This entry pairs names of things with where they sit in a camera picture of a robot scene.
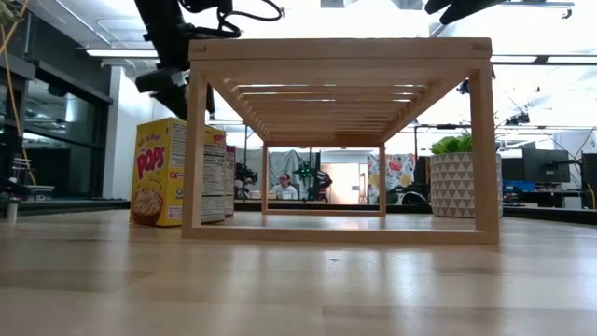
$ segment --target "person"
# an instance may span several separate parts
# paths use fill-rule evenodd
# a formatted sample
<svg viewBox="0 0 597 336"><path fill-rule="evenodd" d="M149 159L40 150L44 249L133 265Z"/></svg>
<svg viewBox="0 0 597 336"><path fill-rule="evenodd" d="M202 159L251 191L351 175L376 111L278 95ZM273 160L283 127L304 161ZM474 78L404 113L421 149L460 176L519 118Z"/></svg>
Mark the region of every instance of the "person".
<svg viewBox="0 0 597 336"><path fill-rule="evenodd" d="M299 198L299 194L297 190L290 185L290 175L284 173L280 175L278 179L280 184L275 185L271 191L276 193L276 198L278 200L297 200Z"/></svg>

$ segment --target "computer monitor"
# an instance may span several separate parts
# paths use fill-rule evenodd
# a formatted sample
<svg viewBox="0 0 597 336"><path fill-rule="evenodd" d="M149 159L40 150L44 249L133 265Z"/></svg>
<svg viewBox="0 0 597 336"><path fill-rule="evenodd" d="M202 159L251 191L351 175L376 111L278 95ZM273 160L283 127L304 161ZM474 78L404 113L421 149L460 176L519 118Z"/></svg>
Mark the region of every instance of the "computer monitor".
<svg viewBox="0 0 597 336"><path fill-rule="evenodd" d="M543 183L570 182L570 163L565 150L522 149L524 160L524 179Z"/></svg>

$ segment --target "wall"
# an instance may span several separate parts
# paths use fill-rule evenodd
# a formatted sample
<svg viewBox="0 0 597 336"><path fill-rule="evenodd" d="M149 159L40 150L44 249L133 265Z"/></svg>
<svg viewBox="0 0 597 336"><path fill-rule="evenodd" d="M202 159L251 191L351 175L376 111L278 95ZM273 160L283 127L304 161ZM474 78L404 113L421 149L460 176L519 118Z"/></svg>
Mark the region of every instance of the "wall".
<svg viewBox="0 0 597 336"><path fill-rule="evenodd" d="M105 144L104 197L129 200L136 127L152 120L174 117L174 113L146 93L139 93L124 69L111 70L110 97Z"/></svg>
<svg viewBox="0 0 597 336"><path fill-rule="evenodd" d="M369 151L322 151L321 164L328 163L363 163L367 164Z"/></svg>

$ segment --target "ceiling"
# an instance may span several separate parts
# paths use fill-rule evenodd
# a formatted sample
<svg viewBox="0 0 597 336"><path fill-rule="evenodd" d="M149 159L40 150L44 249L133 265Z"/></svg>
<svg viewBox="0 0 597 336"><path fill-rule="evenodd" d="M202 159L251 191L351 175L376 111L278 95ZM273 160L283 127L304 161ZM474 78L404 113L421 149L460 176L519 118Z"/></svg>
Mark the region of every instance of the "ceiling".
<svg viewBox="0 0 597 336"><path fill-rule="evenodd" d="M285 9L277 22L231 18L244 38L291 37L427 37L438 16L427 16L412 0L344 0L342 8L322 7L321 0L274 0ZM597 39L586 38L594 25L597 2L575 0L573 15L562 19L565 8L494 7L445 27L441 36L489 36L494 53L583 53L597 55ZM258 0L235 0L235 9L268 16L271 9ZM133 0L32 0L31 10L90 49L152 49ZM207 10L185 19L215 27L215 13ZM155 61L125 61L135 77L155 67ZM597 67L496 66L494 104L498 122L523 109L546 124L597 125ZM425 112L420 122L468 120L467 96L454 91ZM216 96L219 119L239 119Z"/></svg>

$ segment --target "green object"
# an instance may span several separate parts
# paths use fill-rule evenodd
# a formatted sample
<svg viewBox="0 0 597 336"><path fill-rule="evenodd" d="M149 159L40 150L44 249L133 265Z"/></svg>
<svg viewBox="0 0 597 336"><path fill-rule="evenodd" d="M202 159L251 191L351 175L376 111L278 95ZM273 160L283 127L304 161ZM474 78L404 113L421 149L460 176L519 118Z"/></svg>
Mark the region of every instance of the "green object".
<svg viewBox="0 0 597 336"><path fill-rule="evenodd" d="M470 134L464 134L458 137L446 136L431 146L431 152L434 154L471 151L473 151L473 141Z"/></svg>

